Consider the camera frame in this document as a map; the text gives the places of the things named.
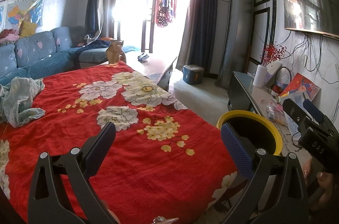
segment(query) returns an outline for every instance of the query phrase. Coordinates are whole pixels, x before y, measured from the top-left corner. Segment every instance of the yellow rim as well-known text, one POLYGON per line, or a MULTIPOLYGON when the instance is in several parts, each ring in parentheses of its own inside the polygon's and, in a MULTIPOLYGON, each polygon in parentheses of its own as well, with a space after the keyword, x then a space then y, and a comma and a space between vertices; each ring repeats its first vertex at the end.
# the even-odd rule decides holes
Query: yellow rim
POLYGON ((267 129, 272 133, 274 140, 276 142, 276 150, 274 152, 273 155, 279 155, 281 153, 282 150, 282 138, 281 135, 279 133, 279 131, 277 130, 277 128, 266 118, 255 114, 253 112, 249 112, 249 111, 242 111, 242 110, 235 110, 235 111, 230 111, 227 112, 225 114, 223 114, 218 123, 217 123, 217 128, 221 129, 221 126, 230 118, 233 117, 246 117, 246 118, 250 118, 253 120, 258 121, 259 123, 261 123, 262 125, 264 125, 265 127, 267 127, 267 129))

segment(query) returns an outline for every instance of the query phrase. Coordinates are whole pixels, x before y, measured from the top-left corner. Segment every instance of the bed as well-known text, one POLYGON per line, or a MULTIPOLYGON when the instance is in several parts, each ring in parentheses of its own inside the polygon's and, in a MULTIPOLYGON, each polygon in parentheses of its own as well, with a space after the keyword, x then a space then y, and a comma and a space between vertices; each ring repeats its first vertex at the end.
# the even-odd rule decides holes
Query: bed
POLYGON ((43 82, 33 107, 45 116, 18 129, 0 125, 0 185, 25 220, 39 154, 82 146, 106 122, 115 123, 116 139, 90 183, 122 224, 150 224, 157 216, 192 223, 237 175, 217 128, 123 62, 43 82))

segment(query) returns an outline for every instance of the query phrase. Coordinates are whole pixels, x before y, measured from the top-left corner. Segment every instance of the blue gripper pad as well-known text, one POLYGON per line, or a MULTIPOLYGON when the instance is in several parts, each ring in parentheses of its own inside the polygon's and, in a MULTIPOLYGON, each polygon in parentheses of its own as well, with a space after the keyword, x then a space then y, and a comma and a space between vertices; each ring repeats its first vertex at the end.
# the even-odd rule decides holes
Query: blue gripper pad
POLYGON ((251 181, 254 175, 253 160, 228 124, 221 127, 221 139, 240 174, 251 181))

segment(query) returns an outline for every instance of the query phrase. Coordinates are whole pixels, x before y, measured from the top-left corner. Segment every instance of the red berry branch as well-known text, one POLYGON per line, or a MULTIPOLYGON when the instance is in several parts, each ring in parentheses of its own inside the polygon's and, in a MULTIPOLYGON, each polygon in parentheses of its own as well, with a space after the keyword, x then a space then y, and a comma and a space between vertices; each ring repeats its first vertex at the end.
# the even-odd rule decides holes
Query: red berry branch
POLYGON ((262 65, 268 66, 272 62, 281 60, 285 56, 285 52, 287 52, 287 47, 268 44, 262 52, 264 52, 264 62, 262 65))

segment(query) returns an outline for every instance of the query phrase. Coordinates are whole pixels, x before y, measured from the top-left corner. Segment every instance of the white vase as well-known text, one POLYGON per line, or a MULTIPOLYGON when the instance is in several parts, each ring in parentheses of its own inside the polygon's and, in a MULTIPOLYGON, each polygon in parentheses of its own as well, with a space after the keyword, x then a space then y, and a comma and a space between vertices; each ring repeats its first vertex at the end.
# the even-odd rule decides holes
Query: white vase
POLYGON ((254 77, 253 85, 258 88, 262 88, 265 83, 265 77, 267 74, 267 67, 263 65, 258 65, 257 72, 254 77))

